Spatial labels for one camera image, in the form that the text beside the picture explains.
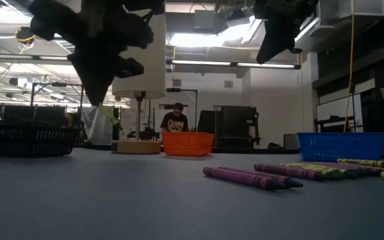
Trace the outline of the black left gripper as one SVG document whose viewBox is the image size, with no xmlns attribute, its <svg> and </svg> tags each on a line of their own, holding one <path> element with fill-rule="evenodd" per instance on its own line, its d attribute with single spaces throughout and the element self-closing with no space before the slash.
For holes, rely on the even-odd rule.
<svg viewBox="0 0 384 240">
<path fill-rule="evenodd" d="M 146 49 L 154 41 L 151 20 L 164 14 L 164 2 L 69 1 L 74 32 L 67 40 L 75 46 L 68 60 L 74 66 L 92 105 L 104 102 L 115 74 L 94 62 L 73 61 L 75 57 L 96 59 L 116 56 L 129 47 Z"/>
</svg>

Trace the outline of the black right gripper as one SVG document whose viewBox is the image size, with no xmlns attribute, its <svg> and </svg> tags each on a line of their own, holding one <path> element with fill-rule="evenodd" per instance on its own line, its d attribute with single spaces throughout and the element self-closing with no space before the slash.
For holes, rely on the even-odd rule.
<svg viewBox="0 0 384 240">
<path fill-rule="evenodd" d="M 297 25 L 273 16 L 305 19 L 312 15 L 319 0 L 254 0 L 253 14 L 265 22 L 266 34 L 256 56 L 258 64 L 264 64 L 282 51 L 295 48 Z"/>
</svg>

